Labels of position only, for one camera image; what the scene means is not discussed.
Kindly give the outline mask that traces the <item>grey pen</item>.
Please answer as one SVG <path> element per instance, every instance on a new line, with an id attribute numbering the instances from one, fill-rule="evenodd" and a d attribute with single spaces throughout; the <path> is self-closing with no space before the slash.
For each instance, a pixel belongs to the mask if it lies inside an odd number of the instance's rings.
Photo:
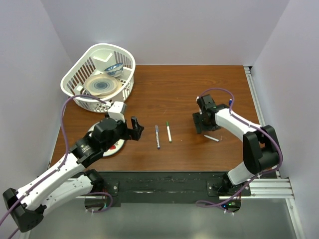
<path id="1" fill-rule="evenodd" d="M 216 142 L 219 142 L 220 140 L 219 139 L 216 139 L 214 137 L 211 137 L 211 136 L 208 136 L 208 135 L 204 135 L 204 137 L 210 139 L 210 140 L 213 140 L 213 141 L 216 141 Z"/>

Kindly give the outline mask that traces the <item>white purple pen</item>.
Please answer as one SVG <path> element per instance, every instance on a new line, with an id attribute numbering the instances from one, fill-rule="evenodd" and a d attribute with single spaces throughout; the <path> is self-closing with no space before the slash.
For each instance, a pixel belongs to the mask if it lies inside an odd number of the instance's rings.
<path id="1" fill-rule="evenodd" d="M 160 149 L 160 138 L 159 138 L 159 127 L 158 127 L 158 125 L 155 125 L 155 135 L 156 135 L 157 149 Z"/>

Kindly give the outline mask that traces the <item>white green pen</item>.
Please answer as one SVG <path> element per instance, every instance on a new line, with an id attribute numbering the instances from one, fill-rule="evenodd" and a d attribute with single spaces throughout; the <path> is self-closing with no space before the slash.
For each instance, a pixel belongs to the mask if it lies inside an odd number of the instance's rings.
<path id="1" fill-rule="evenodd" d="M 169 126 L 168 121 L 166 121 L 166 130 L 167 130 L 167 135 L 168 135 L 168 141 L 169 141 L 169 143 L 172 143 L 172 137 L 171 137 L 170 126 Z"/>

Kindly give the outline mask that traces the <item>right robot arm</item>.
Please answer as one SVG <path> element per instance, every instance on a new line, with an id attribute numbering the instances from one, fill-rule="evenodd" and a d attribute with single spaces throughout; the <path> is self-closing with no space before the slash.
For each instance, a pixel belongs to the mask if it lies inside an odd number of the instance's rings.
<path id="1" fill-rule="evenodd" d="M 229 196 L 240 189 L 240 184 L 283 162 L 275 129 L 261 126 L 234 113 L 225 104 L 216 104 L 210 95 L 196 98 L 199 112 L 192 115 L 196 132 L 225 128 L 243 143 L 243 162 L 223 175 L 218 193 Z"/>

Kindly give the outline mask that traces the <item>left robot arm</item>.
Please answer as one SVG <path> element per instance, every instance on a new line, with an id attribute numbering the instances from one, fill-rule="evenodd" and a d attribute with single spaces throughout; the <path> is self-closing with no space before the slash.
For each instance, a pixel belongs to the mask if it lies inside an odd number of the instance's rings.
<path id="1" fill-rule="evenodd" d="M 103 191 L 103 180 L 93 170 L 82 175 L 75 185 L 66 184 L 66 181 L 101 159 L 117 141 L 138 141 L 144 127 L 139 125 L 136 117 L 131 118 L 131 123 L 132 129 L 129 129 L 124 120 L 104 118 L 35 180 L 17 190 L 7 189 L 3 193 L 7 214 L 12 216 L 18 230 L 25 233 L 33 229 L 45 213 L 73 197 L 99 195 Z"/>

